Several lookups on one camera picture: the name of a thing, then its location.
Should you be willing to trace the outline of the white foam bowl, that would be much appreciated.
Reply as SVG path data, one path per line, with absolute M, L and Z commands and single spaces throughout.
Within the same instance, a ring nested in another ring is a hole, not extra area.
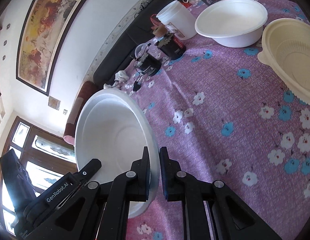
M 195 30 L 222 46 L 244 48 L 260 39 L 267 20 L 266 8 L 255 0 L 222 0 L 200 13 Z
M 131 202 L 129 218 L 143 214 L 155 199 L 160 177 L 156 136 L 146 116 L 126 93 L 112 88 L 96 92 L 84 105 L 76 125 L 75 158 L 78 169 L 92 159 L 102 167 L 92 177 L 100 184 L 127 172 L 148 149 L 150 193 L 146 202 Z

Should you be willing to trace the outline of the cream plastic plate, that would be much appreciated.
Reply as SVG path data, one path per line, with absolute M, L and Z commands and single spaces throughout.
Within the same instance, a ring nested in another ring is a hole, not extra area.
M 258 60 L 310 105 L 310 25 L 292 18 L 274 20 L 264 29 L 261 45 Z

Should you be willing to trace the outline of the wooden glass door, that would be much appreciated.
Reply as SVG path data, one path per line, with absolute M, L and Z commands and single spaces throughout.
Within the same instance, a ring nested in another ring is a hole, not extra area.
M 67 172 L 77 171 L 74 147 L 68 145 L 61 137 L 20 116 L 14 116 L 6 128 L 8 131 L 4 132 L 0 157 L 9 150 L 14 150 L 29 174 L 37 196 Z M 15 209 L 0 168 L 0 225 L 10 239 L 16 239 L 12 228 L 15 219 Z

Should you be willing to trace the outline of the black handheld device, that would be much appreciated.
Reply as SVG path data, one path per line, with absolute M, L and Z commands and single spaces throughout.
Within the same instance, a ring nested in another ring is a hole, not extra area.
M 18 159 L 14 149 L 10 149 L 1 156 L 0 166 L 15 213 L 23 213 L 25 208 L 36 199 L 35 189 L 28 172 Z

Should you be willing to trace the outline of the purple floral tablecloth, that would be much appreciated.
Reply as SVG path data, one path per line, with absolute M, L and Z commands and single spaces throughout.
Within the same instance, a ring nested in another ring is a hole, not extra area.
M 120 85 L 158 144 L 197 179 L 224 181 L 282 239 L 310 218 L 310 106 L 258 60 L 261 42 L 227 48 L 197 35 L 153 77 Z

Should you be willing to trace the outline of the small black clip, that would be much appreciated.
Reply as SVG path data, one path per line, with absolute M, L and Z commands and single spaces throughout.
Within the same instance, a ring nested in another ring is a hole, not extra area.
M 133 91 L 134 92 L 137 92 L 141 88 L 142 80 L 143 80 L 142 75 L 137 77 L 137 79 L 135 80 L 135 82 L 133 84 Z

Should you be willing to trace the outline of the crumpled white cloth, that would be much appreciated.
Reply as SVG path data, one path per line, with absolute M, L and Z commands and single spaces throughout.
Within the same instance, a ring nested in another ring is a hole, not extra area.
M 108 88 L 120 88 L 122 83 L 126 83 L 130 77 L 126 74 L 124 70 L 120 70 L 115 74 L 114 83 L 112 85 L 104 84 L 103 89 Z

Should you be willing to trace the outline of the black sofa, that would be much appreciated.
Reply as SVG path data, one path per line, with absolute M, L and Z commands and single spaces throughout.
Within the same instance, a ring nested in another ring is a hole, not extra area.
M 172 1 L 174 0 L 139 0 L 107 37 L 85 79 L 99 87 L 103 87 L 104 83 L 113 83 L 115 74 L 130 64 L 137 45 L 153 38 L 151 16 Z

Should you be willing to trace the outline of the black jar near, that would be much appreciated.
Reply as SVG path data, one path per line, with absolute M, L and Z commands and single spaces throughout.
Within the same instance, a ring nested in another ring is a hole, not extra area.
M 143 75 L 153 77 L 161 69 L 161 62 L 150 53 L 150 44 L 140 44 L 134 52 L 134 68 Z

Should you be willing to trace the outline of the black jar red label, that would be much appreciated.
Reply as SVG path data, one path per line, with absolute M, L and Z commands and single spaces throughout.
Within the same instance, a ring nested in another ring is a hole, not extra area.
M 186 46 L 173 33 L 167 32 L 155 46 L 171 60 L 177 60 L 183 56 Z

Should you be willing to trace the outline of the framed horse painting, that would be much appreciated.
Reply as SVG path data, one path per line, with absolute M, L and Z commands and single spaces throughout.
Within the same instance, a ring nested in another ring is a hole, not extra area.
M 16 79 L 49 96 L 66 35 L 86 0 L 32 0 L 20 34 Z

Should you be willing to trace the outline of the white plastic jar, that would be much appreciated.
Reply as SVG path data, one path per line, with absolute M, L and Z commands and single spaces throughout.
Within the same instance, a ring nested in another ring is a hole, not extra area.
M 195 30 L 196 18 L 177 0 L 166 5 L 156 17 L 182 41 L 197 34 Z

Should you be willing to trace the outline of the small wall picture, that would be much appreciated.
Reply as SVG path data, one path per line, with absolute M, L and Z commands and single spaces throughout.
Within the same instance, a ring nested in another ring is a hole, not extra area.
M 52 96 L 49 96 L 49 100 L 48 100 L 48 106 L 55 109 L 55 110 L 59 110 L 60 109 L 60 100 L 57 100 L 56 98 L 53 98 Z

